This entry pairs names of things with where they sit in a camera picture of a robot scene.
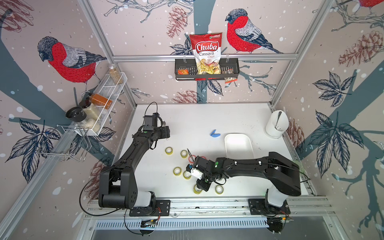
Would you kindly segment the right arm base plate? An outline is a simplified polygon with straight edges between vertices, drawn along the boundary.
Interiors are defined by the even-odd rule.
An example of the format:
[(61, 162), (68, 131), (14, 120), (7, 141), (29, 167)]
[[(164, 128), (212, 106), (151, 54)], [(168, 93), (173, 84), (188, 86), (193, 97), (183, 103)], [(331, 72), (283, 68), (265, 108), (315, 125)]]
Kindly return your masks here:
[(270, 205), (266, 199), (248, 199), (251, 215), (263, 215), (266, 217), (275, 217), (277, 215), (290, 215), (291, 210), (287, 201), (284, 201), (282, 207)]

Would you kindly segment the yellow tape roll front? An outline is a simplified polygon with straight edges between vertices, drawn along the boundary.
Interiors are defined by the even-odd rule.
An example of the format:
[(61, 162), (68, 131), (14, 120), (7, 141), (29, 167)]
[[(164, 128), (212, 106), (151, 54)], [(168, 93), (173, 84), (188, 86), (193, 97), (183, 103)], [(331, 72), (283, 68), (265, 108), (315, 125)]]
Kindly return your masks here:
[(221, 185), (216, 185), (216, 187), (215, 187), (215, 192), (216, 192), (216, 194), (218, 194), (218, 195), (223, 194), (223, 193), (224, 193), (224, 188), (223, 188), (223, 186), (221, 186)]

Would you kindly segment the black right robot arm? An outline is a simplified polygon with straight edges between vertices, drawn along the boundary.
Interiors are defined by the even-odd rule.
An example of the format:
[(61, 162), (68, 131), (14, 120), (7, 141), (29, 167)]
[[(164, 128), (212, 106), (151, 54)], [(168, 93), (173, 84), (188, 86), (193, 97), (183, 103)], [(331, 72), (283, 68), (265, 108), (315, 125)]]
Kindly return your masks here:
[(266, 191), (268, 207), (281, 208), (288, 197), (298, 197), (301, 192), (300, 168), (277, 152), (258, 159), (235, 160), (217, 158), (215, 161), (197, 156), (186, 172), (197, 178), (197, 188), (208, 191), (213, 182), (234, 177), (267, 179), (272, 187)]

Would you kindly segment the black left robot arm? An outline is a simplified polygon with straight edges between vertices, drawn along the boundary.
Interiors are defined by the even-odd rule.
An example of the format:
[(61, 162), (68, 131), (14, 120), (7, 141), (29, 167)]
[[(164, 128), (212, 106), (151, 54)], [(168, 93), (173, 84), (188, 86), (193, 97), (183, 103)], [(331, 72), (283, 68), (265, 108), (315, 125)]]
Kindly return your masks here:
[(135, 170), (153, 143), (170, 137), (168, 126), (152, 131), (140, 127), (123, 156), (111, 167), (103, 168), (99, 180), (99, 206), (101, 208), (132, 209), (138, 198)]

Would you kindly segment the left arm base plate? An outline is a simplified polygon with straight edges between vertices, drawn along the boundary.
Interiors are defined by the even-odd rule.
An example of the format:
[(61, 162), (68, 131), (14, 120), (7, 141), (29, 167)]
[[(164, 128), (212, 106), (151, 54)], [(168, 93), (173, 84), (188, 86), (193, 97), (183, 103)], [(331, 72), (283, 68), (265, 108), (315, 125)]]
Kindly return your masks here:
[(130, 217), (166, 217), (170, 214), (170, 200), (156, 200), (147, 207), (133, 207), (130, 210)]

